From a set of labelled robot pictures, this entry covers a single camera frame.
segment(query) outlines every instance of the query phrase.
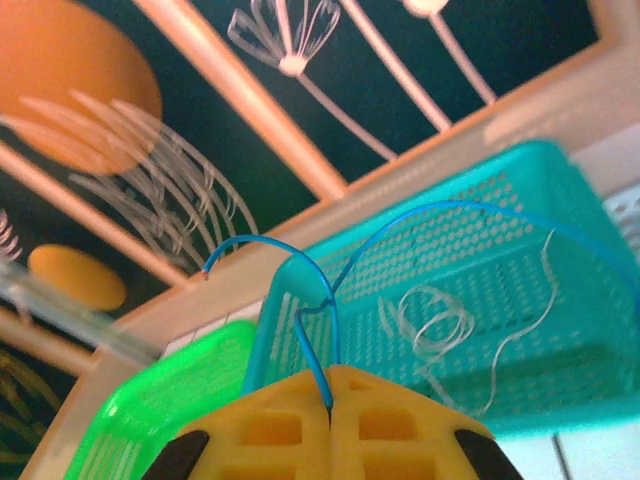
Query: green plastic basket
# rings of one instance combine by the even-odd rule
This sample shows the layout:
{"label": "green plastic basket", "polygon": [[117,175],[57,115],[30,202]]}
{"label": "green plastic basket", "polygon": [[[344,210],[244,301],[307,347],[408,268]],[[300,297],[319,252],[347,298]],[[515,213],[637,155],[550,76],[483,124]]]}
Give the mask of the green plastic basket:
{"label": "green plastic basket", "polygon": [[[572,226],[607,245],[637,275],[632,253],[580,171],[554,144],[542,141],[492,157],[307,253],[333,281],[382,225],[411,208],[447,199],[491,203]],[[424,364],[411,342],[389,337],[378,313],[380,297],[397,305],[412,286],[434,286],[460,299],[476,326],[432,372],[468,411],[484,405],[498,345],[534,323],[549,302],[551,285],[540,259],[548,233],[524,220],[462,208],[432,210],[398,224],[361,257],[338,290],[342,361],[440,400],[420,374]],[[544,322],[500,356],[497,395],[481,418],[496,434],[549,432],[640,414],[639,324],[629,288],[589,250],[559,233],[548,258],[558,298]],[[299,259],[280,267],[262,309],[245,391],[307,368],[293,312],[325,296]],[[406,304],[416,329],[432,315],[425,296],[411,296]],[[304,324],[328,365],[328,312],[306,316]],[[444,321],[438,327],[430,339],[441,340],[452,329]]]}
{"label": "green plastic basket", "polygon": [[65,480],[140,479],[180,428],[240,396],[254,338],[253,323],[231,323],[118,387]]}

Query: white plastic filament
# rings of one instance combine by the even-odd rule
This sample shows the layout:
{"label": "white plastic filament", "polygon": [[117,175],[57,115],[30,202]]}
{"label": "white plastic filament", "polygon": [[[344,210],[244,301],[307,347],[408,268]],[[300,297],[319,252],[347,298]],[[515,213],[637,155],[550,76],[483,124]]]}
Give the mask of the white plastic filament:
{"label": "white plastic filament", "polygon": [[[473,315],[471,315],[468,311],[464,309],[462,303],[458,299],[454,298],[453,296],[449,295],[446,292],[443,292],[441,290],[438,290],[437,288],[434,288],[428,285],[416,286],[411,288],[409,291],[407,291],[407,293],[404,294],[404,296],[398,303],[397,310],[393,305],[390,305],[389,303],[387,303],[387,307],[392,311],[393,317],[396,319],[398,331],[400,335],[412,341],[413,352],[421,358],[425,357],[424,355],[425,353],[427,354],[426,364],[420,367],[420,373],[424,375],[424,377],[429,382],[431,387],[435,390],[435,392],[440,396],[440,398],[443,400],[443,402],[447,406],[454,408],[458,411],[465,412],[474,417],[479,417],[481,415],[484,415],[489,410],[489,408],[493,404],[493,401],[496,397],[496,393],[498,390],[498,386],[497,386],[498,360],[500,359],[500,355],[504,350],[505,346],[509,342],[520,340],[523,336],[531,333],[533,330],[538,328],[540,324],[542,324],[544,319],[547,317],[547,315],[549,315],[549,312],[551,311],[551,308],[558,295],[558,280],[555,274],[553,273],[551,264],[549,263],[548,254],[547,254],[549,242],[551,241],[551,237],[553,236],[554,231],[555,230],[552,230],[551,232],[549,232],[549,235],[547,236],[544,242],[544,245],[542,247],[542,251],[540,253],[542,269],[544,271],[545,276],[547,277],[547,280],[551,285],[551,295],[549,296],[549,302],[547,303],[547,307],[545,308],[542,315],[540,315],[540,317],[534,323],[523,328],[522,330],[519,330],[517,332],[514,332],[508,335],[498,346],[496,353],[493,357],[493,361],[491,363],[491,391],[489,394],[489,398],[487,399],[487,402],[480,409],[469,410],[464,406],[459,405],[447,393],[447,391],[444,389],[440,381],[435,377],[435,375],[431,371],[431,366],[434,363],[438,362],[445,353],[457,347],[458,345],[463,343],[467,338],[469,338],[469,336],[471,335],[475,327],[475,319]],[[442,302],[446,307],[446,309],[443,312],[438,313],[437,315],[434,315],[433,317],[431,317],[417,331],[407,321],[404,315],[406,310],[405,302],[407,298],[416,293],[431,295],[431,300],[424,307],[425,309],[428,308],[430,305],[436,304],[438,302]],[[378,310],[379,310],[379,316],[380,316],[380,321],[382,323],[382,327],[387,333],[387,335],[391,336],[393,334],[393,331],[385,315],[385,312],[384,312],[385,303],[382,299],[378,300]],[[458,321],[446,338],[444,338],[443,340],[434,342],[434,341],[428,340],[425,337],[425,333],[434,325],[436,325],[437,323],[445,319],[451,319],[455,317],[458,318]]]}

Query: turquoise plastic basket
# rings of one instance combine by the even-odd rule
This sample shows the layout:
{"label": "turquoise plastic basket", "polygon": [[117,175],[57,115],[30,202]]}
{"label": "turquoise plastic basket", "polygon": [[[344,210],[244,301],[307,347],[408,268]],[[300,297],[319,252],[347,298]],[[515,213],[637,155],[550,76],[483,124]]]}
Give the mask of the turquoise plastic basket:
{"label": "turquoise plastic basket", "polygon": [[[607,245],[637,274],[632,253],[578,169],[554,144],[514,147],[326,241],[307,253],[333,281],[351,254],[382,225],[424,203],[463,199],[544,215]],[[411,342],[389,337],[378,298],[398,304],[415,285],[459,298],[476,319],[473,334],[432,372],[469,411],[490,393],[500,342],[535,322],[551,285],[540,254],[549,231],[524,220],[472,209],[416,214],[370,248],[338,290],[342,361],[440,399],[418,369]],[[544,322],[508,344],[497,367],[497,395],[482,421],[500,435],[609,423],[640,414],[638,319],[628,286],[584,247],[556,233],[548,249],[559,293]],[[293,312],[315,306],[325,291],[311,269],[288,259],[264,304],[245,392],[307,368],[293,332]],[[406,317],[419,328],[431,313],[413,295]],[[304,317],[323,365],[330,361],[328,312]],[[452,325],[440,322],[429,338]]]}

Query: yellow 3d printer part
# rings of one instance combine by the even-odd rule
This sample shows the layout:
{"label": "yellow 3d printer part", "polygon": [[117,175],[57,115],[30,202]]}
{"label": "yellow 3d printer part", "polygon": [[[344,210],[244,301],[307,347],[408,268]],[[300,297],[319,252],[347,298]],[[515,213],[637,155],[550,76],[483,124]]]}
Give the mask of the yellow 3d printer part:
{"label": "yellow 3d printer part", "polygon": [[347,366],[327,370],[331,415],[309,370],[204,416],[144,480],[516,480],[477,421]]}

